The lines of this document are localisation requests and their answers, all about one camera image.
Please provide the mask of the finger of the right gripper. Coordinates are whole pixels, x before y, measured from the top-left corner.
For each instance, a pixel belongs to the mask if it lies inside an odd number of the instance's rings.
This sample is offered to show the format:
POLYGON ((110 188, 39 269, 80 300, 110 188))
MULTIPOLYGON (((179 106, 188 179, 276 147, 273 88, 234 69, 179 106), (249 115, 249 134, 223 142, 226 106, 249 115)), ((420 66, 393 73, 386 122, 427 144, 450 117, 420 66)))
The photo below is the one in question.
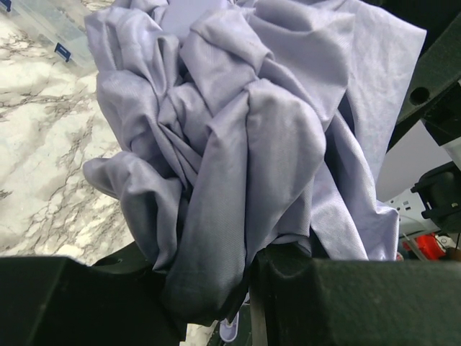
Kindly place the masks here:
POLYGON ((394 142, 421 120, 438 144, 446 144, 460 135, 460 2, 395 1, 394 14, 427 31, 394 142))

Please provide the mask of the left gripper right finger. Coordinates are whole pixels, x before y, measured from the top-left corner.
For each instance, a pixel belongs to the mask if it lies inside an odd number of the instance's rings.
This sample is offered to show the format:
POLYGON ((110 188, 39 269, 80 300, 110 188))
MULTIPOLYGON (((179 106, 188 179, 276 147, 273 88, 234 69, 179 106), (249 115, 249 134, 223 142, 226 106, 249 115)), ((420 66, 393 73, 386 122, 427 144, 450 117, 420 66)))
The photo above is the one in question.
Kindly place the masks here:
POLYGON ((458 345, 460 264, 311 259, 268 247, 250 279, 255 345, 458 345))

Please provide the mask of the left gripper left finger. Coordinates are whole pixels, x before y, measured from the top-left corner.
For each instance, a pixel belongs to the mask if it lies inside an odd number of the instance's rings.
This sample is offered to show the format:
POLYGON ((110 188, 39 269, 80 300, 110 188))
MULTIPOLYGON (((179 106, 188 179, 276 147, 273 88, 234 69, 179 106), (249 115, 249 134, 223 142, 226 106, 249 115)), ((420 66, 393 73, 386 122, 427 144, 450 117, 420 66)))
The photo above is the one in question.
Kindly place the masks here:
POLYGON ((179 345, 187 325, 160 302, 163 275, 135 243, 88 266, 1 258, 2 345, 179 345))

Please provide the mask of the lavender folding umbrella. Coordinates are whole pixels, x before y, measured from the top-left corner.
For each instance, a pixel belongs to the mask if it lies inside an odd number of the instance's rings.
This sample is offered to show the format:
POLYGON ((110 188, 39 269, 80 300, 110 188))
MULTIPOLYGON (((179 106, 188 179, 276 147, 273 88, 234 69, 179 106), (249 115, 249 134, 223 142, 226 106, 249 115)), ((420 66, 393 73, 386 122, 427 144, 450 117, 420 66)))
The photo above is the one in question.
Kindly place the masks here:
POLYGON ((363 1, 116 1, 85 19, 119 200, 183 321, 224 319, 256 254, 393 261, 375 182, 426 31, 363 1))

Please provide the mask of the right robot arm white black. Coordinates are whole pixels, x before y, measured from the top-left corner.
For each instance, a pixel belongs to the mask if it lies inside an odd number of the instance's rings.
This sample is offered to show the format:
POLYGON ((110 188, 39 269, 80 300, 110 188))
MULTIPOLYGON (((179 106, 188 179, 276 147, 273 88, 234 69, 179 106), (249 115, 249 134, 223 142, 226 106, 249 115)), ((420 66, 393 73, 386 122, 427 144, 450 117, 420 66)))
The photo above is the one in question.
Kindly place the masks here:
POLYGON ((420 260, 437 260, 460 250, 437 238, 460 234, 460 2, 381 1, 380 6, 427 31, 388 147, 422 123, 451 160, 387 204, 399 213, 400 244, 420 260))

